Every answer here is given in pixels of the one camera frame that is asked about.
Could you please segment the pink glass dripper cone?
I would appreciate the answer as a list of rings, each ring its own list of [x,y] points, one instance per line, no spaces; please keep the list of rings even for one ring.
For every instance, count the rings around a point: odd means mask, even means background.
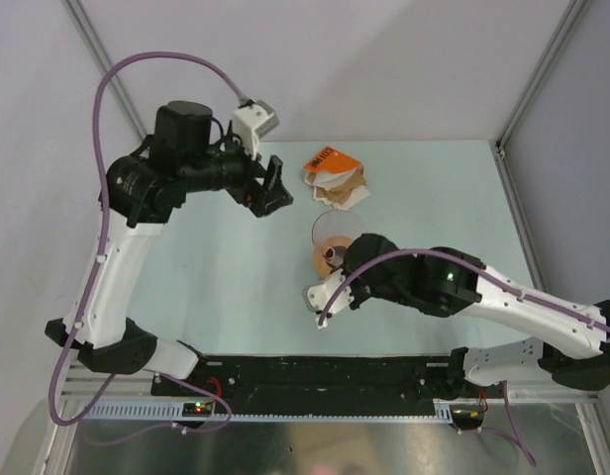
[[[352,243],[364,232],[358,216],[331,210],[320,215],[312,227],[312,243],[316,255],[320,255],[332,267],[342,264]]]

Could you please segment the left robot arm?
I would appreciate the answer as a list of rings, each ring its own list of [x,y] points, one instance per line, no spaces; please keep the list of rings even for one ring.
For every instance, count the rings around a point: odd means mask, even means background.
[[[188,194],[225,190],[258,218],[293,202],[281,160],[272,156],[263,165],[258,152],[261,138],[278,125],[276,113],[249,101],[212,142],[218,124],[205,105],[171,101],[157,110],[153,134],[109,167],[107,234],[93,256],[95,276],[75,315],[46,326],[47,336],[90,371],[164,373],[187,395],[206,387],[208,372],[196,350],[141,329],[127,311],[154,241]]]

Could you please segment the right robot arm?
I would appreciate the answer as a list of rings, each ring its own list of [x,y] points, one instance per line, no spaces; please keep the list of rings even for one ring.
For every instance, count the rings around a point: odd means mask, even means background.
[[[459,250],[402,250],[376,234],[358,237],[341,268],[352,280],[353,310],[374,298],[432,317],[475,317],[524,334],[512,343],[453,350],[445,375],[457,396],[503,381],[552,380],[581,391],[610,385],[610,301],[571,303],[520,285]]]

